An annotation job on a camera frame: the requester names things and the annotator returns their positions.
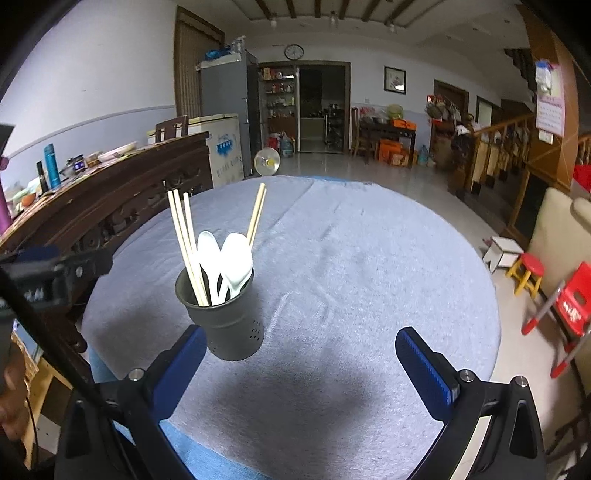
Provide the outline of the dark wooden chair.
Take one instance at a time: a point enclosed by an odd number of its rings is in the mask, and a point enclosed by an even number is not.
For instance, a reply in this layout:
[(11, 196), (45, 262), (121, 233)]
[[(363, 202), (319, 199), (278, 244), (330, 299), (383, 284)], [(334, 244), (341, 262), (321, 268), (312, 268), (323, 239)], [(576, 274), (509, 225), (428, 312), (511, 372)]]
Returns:
[(160, 143), (188, 135), (188, 116), (182, 115), (155, 125), (154, 142)]

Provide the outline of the small white stool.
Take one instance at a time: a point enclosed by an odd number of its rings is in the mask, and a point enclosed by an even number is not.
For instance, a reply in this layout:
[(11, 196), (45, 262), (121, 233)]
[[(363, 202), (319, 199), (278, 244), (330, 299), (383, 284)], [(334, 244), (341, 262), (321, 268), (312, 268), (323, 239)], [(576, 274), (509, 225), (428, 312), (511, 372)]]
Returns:
[(482, 260), (491, 274), (497, 269), (510, 268), (524, 252), (521, 246), (511, 238), (493, 236), (486, 241), (488, 249)]

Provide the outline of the orange box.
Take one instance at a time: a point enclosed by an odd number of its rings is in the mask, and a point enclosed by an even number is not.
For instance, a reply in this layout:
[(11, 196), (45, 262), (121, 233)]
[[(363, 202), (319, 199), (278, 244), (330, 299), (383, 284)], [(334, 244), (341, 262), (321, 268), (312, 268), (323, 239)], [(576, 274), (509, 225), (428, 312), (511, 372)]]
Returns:
[(416, 131), (417, 130), (417, 124), (406, 120), (406, 119), (393, 119), (392, 120), (392, 125), (394, 126), (394, 128), (399, 128), (399, 129), (405, 129), (405, 130), (410, 130), (410, 131)]

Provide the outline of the wooden stair railing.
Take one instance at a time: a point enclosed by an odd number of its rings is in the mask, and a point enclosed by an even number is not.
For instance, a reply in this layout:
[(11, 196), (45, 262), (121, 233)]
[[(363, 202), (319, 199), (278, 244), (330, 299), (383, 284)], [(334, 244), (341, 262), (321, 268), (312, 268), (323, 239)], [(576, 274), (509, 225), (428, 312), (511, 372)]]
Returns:
[(459, 124), (451, 137), (449, 191), (478, 195), (524, 170), (565, 192), (578, 165), (590, 163), (590, 135), (560, 136), (537, 128), (534, 113), (477, 129)]

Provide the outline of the dark grey utensil holder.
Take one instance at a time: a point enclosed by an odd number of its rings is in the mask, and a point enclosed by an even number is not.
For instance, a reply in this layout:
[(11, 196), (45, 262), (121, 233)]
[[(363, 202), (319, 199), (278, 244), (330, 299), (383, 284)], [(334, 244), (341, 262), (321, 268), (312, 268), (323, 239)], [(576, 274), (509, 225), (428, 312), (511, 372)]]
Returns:
[(245, 360), (263, 345), (264, 327), (253, 280), (254, 276), (250, 277), (235, 298), (216, 306), (200, 307), (186, 270), (177, 276), (174, 286), (177, 299), (191, 321), (204, 329), (209, 351), (221, 360)]

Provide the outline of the grey refrigerator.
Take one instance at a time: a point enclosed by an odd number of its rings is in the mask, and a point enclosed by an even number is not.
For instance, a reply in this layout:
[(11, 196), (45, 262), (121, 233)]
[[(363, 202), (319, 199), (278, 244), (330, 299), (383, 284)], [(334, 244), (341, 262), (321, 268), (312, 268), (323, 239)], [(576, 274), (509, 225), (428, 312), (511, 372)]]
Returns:
[(248, 50), (231, 52), (202, 60), (195, 70), (200, 79), (202, 113), (238, 115), (243, 173), (252, 176), (253, 158), (262, 148), (256, 57)]

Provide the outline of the round wall clock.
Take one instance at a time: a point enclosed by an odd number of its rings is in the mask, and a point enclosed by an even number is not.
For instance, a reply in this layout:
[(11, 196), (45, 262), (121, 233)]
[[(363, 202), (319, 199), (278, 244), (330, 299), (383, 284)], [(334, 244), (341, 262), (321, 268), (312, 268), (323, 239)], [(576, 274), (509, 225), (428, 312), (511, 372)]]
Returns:
[(284, 57), (294, 62), (304, 57), (304, 47), (298, 44), (288, 44), (283, 50)]

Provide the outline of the blue thermos bottle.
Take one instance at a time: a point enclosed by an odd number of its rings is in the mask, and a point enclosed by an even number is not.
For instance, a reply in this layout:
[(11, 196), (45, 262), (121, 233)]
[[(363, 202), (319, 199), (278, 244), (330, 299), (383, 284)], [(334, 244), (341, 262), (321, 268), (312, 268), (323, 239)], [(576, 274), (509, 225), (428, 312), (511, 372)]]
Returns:
[(48, 179), (49, 179), (49, 185), (52, 190), (55, 190), (60, 187), (61, 179), (60, 179), (60, 173), (59, 173), (59, 168), (57, 165), (57, 160), (56, 160), (53, 144), (50, 143), (50, 144), (46, 145), (44, 147), (43, 152), (44, 152), (45, 166), (46, 166)]

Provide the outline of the white chest freezer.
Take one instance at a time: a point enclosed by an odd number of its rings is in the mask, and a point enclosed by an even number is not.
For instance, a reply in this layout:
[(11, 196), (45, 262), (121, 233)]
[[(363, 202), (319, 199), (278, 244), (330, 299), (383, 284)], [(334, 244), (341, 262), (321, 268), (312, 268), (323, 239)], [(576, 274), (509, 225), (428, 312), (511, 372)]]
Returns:
[(207, 185), (217, 188), (245, 179), (242, 161), (242, 140), (240, 140), (238, 114), (215, 114), (195, 118), (182, 117), (173, 129), (165, 133), (161, 124), (158, 131), (147, 132), (147, 144), (156, 142), (156, 135), (163, 141), (186, 135), (206, 134), (208, 148), (209, 176)]

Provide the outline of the framed wall picture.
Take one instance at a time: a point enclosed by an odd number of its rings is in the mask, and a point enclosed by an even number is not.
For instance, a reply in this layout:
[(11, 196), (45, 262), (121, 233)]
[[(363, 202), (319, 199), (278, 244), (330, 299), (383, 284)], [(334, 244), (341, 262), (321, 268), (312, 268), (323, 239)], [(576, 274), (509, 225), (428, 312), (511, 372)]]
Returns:
[(384, 66), (384, 90), (405, 95), (407, 93), (407, 72), (395, 67)]

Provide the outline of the red plastic child chair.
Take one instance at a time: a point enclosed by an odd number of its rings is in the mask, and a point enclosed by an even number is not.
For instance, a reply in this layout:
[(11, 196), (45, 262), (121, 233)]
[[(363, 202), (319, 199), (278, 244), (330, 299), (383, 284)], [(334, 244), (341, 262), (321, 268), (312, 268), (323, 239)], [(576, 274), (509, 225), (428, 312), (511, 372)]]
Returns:
[(567, 369), (575, 355), (590, 338), (590, 287), (590, 264), (582, 262), (568, 281), (560, 281), (543, 306), (522, 327), (522, 334), (528, 335), (554, 308), (575, 336), (575, 339), (565, 346), (566, 357), (552, 369), (550, 374), (552, 379), (558, 378)]

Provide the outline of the dark carved wooden table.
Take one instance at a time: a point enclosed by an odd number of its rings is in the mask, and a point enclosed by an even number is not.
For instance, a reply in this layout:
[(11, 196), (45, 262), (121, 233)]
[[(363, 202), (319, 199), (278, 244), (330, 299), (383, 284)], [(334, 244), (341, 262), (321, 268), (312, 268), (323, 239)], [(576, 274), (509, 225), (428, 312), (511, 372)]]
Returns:
[(169, 208), (167, 193), (198, 194), (213, 187), (206, 133), (167, 140), (104, 162), (27, 209), (1, 237), (4, 258), (34, 256), (44, 247), (60, 255), (123, 244)]

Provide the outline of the dark side table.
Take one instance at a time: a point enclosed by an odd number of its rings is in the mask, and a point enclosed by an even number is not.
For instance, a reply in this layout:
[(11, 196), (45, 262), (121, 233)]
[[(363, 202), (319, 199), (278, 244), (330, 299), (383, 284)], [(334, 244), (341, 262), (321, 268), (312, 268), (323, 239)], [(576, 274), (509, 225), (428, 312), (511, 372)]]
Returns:
[(411, 169), (414, 164), (416, 151), (417, 130), (410, 131), (394, 128), (392, 120), (366, 118), (356, 120), (355, 135), (352, 141), (352, 153), (354, 156), (360, 151), (363, 152), (363, 161), (369, 162), (370, 155), (376, 160), (380, 159), (381, 146), (387, 143), (398, 142), (408, 144), (401, 146), (399, 155), (403, 156), (402, 165)]

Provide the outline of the small electric fan heater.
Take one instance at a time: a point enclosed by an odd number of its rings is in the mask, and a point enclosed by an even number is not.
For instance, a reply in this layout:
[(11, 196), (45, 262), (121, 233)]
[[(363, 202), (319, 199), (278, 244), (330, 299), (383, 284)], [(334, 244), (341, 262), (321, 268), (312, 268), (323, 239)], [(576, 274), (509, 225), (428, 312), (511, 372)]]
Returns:
[(281, 157), (276, 149), (260, 149), (253, 158), (253, 167), (259, 176), (273, 176), (280, 169)]

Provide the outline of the wall calendar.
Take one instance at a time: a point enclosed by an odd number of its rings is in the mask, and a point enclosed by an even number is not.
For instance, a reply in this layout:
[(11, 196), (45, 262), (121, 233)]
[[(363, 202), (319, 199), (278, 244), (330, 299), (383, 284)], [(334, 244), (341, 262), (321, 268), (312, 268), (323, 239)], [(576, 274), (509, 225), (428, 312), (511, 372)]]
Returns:
[(565, 101), (559, 64), (535, 62), (536, 128), (554, 136), (564, 136)]

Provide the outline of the red and yellow stool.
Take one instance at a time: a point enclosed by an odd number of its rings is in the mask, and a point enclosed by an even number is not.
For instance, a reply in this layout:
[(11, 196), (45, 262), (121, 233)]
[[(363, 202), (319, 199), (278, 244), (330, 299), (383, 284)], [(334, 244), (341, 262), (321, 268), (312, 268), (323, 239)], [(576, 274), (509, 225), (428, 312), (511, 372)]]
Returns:
[(524, 252), (506, 272), (505, 276), (515, 281), (514, 295), (527, 292), (535, 300), (545, 274), (543, 263), (533, 254)]

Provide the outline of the white plastic spoon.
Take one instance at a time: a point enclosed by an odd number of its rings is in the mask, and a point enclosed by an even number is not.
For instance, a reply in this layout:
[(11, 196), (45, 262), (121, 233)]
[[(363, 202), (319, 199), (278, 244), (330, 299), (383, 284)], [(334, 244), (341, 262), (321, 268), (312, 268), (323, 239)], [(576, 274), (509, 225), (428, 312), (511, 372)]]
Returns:
[(221, 303), (218, 290), (218, 279), (221, 276), (221, 249), (214, 234), (209, 231), (201, 231), (197, 237), (197, 258), (202, 271), (207, 276), (211, 305), (218, 305)]
[(245, 235), (230, 233), (221, 247), (221, 276), (236, 282), (252, 272), (252, 267), (252, 247)]
[(221, 286), (218, 288), (217, 303), (221, 304), (238, 296), (238, 294), (242, 292), (246, 283), (249, 282), (250, 277), (252, 277), (251, 272), (242, 279), (238, 279), (236, 282), (231, 282), (228, 277), (222, 275)]

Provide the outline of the beige sofa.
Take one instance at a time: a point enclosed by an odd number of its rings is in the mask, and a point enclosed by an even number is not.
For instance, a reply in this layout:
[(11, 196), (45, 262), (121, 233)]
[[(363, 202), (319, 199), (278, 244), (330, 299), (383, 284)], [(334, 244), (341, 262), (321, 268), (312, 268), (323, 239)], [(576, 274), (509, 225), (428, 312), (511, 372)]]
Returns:
[(549, 297), (591, 256), (590, 200), (548, 188), (538, 211), (528, 252), (545, 267), (541, 291)]

